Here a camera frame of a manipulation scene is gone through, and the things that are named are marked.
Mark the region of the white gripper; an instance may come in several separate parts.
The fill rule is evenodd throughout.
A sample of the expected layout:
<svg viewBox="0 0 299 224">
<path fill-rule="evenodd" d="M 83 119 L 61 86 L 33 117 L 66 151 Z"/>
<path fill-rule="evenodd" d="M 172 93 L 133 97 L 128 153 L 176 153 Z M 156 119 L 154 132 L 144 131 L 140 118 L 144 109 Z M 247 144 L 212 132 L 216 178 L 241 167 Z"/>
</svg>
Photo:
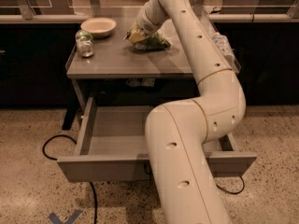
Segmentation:
<svg viewBox="0 0 299 224">
<path fill-rule="evenodd" d="M 132 44 L 144 40 L 148 35 L 155 33 L 163 21 L 163 12 L 150 3 L 146 3 L 136 17 L 136 25 L 139 29 L 132 29 L 128 32 L 126 39 Z"/>
</svg>

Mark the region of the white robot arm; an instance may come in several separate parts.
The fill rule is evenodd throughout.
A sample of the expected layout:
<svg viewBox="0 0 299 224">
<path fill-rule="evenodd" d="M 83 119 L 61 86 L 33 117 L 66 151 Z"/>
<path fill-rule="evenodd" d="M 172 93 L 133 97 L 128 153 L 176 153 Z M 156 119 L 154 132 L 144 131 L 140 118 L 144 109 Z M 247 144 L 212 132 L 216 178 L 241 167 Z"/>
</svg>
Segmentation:
<svg viewBox="0 0 299 224">
<path fill-rule="evenodd" d="M 149 162 L 167 224 L 232 224 L 202 145 L 230 133 L 246 100 L 232 67 L 193 12 L 190 0 L 149 0 L 130 35 L 133 43 L 171 20 L 198 97 L 158 105 L 145 124 Z"/>
</svg>

